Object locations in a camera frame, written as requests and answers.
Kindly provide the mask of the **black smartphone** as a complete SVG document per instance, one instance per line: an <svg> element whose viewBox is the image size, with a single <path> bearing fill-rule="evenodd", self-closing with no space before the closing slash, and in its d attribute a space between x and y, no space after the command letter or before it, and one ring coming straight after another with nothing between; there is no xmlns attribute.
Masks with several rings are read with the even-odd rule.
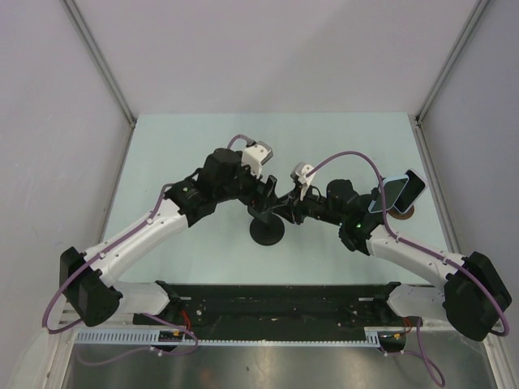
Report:
<svg viewBox="0 0 519 389"><path fill-rule="evenodd" d="M258 205L267 207L271 214L272 209L275 207L277 199L278 199L277 195L276 195L275 199L267 199L263 193L256 193L256 194L254 194L251 202L255 202Z"/></svg>

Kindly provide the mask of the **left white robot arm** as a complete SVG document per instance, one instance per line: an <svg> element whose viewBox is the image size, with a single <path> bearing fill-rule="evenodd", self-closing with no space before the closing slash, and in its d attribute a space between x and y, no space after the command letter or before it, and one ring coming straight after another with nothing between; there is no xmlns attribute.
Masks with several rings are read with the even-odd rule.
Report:
<svg viewBox="0 0 519 389"><path fill-rule="evenodd" d="M132 284L120 277L164 240L213 214L218 204L239 200L261 210L274 203L277 180L260 180L273 156L264 143L242 151L218 148L192 175L163 186L154 208L118 235L80 253L60 258L60 293L83 323L95 327L116 313L151 314L172 323L179 314L174 293L158 282Z"/></svg>

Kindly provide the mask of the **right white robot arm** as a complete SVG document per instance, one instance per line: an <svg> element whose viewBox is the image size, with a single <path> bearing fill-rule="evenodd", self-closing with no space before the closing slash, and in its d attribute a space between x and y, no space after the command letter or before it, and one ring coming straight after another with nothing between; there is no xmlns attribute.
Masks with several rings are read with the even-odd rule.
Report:
<svg viewBox="0 0 519 389"><path fill-rule="evenodd" d="M303 193L295 187L275 202L273 211L293 224L301 224L307 217L334 224L348 250L387 260L435 287L431 297L422 287L393 287L374 304L375 318L383 325L411 316L446 321L476 341L489 334L509 334L504 312L512 298L486 255L435 249L394 233L381 214L367 210L368 199L354 190L351 181L336 179L327 185L325 195Z"/></svg>

